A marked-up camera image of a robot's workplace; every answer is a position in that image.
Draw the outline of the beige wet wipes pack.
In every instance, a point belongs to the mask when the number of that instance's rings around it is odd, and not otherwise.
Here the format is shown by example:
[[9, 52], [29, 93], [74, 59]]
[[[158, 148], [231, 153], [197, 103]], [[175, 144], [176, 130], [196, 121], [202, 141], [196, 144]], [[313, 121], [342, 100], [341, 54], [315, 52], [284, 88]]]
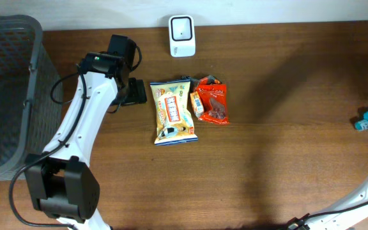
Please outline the beige wet wipes pack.
[[156, 146], [170, 146], [198, 140], [194, 121], [187, 109], [190, 80], [179, 79], [150, 84], [155, 101]]

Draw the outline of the small orange candy box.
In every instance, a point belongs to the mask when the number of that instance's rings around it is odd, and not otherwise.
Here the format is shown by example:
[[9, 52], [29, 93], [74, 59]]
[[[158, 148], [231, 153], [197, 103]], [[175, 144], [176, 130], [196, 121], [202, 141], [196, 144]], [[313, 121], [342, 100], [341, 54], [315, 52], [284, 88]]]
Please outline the small orange candy box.
[[197, 118], [199, 118], [204, 113], [204, 106], [201, 101], [201, 98], [198, 94], [198, 92], [193, 92], [190, 94], [190, 100], [192, 104], [192, 108], [194, 111], [194, 114]]

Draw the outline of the black red snack wrapper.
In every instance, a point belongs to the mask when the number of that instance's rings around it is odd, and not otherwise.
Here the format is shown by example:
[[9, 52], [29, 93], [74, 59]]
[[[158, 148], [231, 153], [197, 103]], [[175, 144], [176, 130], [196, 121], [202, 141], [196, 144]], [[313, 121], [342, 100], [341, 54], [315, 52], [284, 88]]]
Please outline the black red snack wrapper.
[[202, 79], [196, 79], [189, 75], [184, 75], [181, 77], [181, 79], [190, 81], [191, 92], [194, 92], [199, 85], [211, 85], [211, 84], [221, 84], [222, 83], [221, 81], [219, 81], [216, 77], [212, 75], [203, 77]]

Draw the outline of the orange red snack bag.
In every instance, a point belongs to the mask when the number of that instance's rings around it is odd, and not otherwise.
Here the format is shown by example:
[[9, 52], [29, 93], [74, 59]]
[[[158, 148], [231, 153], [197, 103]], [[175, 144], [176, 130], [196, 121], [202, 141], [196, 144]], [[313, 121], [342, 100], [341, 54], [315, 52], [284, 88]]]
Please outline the orange red snack bag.
[[217, 125], [228, 125], [227, 86], [225, 84], [200, 84], [195, 91], [204, 107], [204, 112], [198, 119]]

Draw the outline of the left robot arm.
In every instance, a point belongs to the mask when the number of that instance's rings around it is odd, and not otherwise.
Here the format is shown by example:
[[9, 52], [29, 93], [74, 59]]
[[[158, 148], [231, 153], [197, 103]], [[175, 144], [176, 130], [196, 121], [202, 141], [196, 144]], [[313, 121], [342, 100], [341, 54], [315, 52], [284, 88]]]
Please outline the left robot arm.
[[141, 58], [130, 38], [112, 35], [105, 52], [90, 52], [77, 65], [78, 85], [65, 118], [41, 155], [29, 155], [19, 171], [33, 208], [55, 219], [54, 227], [110, 229], [97, 206], [100, 186], [89, 168], [91, 150], [109, 107], [113, 113], [147, 101], [142, 80], [129, 75]]

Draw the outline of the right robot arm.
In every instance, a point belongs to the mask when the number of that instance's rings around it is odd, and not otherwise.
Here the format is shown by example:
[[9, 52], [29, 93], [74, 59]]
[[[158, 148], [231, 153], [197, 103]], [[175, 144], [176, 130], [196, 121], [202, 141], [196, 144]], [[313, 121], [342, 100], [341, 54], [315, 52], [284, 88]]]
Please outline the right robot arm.
[[349, 229], [368, 217], [368, 177], [354, 191], [329, 207], [291, 219], [286, 230]]

